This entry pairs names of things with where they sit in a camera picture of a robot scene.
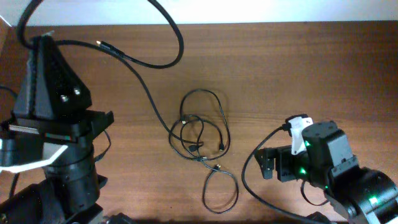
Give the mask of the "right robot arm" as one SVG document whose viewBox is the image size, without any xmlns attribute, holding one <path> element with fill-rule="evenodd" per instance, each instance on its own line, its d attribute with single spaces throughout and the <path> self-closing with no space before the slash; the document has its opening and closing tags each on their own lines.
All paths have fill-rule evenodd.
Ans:
<svg viewBox="0 0 398 224">
<path fill-rule="evenodd" d="M 360 167 L 347 135 L 334 121 L 311 124 L 300 135 L 304 149 L 264 148 L 254 157 L 264 179 L 303 180 L 323 190 L 349 223 L 397 223 L 397 186 L 383 172 Z"/>
</svg>

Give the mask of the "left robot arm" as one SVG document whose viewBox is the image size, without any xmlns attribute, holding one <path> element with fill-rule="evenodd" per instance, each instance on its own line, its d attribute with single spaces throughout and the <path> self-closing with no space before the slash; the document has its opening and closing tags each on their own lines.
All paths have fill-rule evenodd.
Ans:
<svg viewBox="0 0 398 224">
<path fill-rule="evenodd" d="M 1 204 L 2 223 L 70 223 L 97 207 L 107 179 L 96 171 L 93 141 L 114 115 L 91 104 L 53 38 L 34 37 L 11 117 L 1 123 L 1 170 L 41 168 L 45 179 Z"/>
</svg>

